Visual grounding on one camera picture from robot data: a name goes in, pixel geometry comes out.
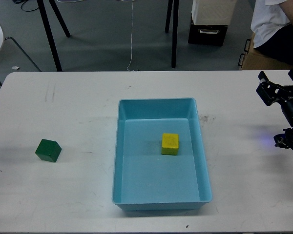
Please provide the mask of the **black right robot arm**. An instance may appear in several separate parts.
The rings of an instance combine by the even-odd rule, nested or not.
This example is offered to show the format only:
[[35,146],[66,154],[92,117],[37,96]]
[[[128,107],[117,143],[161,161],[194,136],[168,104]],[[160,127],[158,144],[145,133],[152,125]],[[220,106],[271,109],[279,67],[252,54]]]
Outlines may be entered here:
[[[293,69],[288,72],[288,75],[293,81]],[[259,73],[258,78],[259,85],[256,89],[257,94],[267,106],[278,103],[290,125],[290,128],[283,130],[284,133],[273,137],[275,146],[293,150],[293,85],[282,86],[273,83],[263,71]]]

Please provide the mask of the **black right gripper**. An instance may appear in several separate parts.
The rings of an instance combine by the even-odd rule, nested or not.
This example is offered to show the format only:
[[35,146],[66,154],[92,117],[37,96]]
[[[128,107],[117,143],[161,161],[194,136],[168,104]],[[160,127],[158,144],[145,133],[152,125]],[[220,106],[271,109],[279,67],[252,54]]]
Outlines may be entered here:
[[[293,81],[293,69],[288,72]],[[256,89],[257,94],[261,97],[267,106],[278,103],[281,111],[288,122],[293,122],[293,85],[281,86],[269,81],[268,77],[261,71],[258,75],[259,85]]]

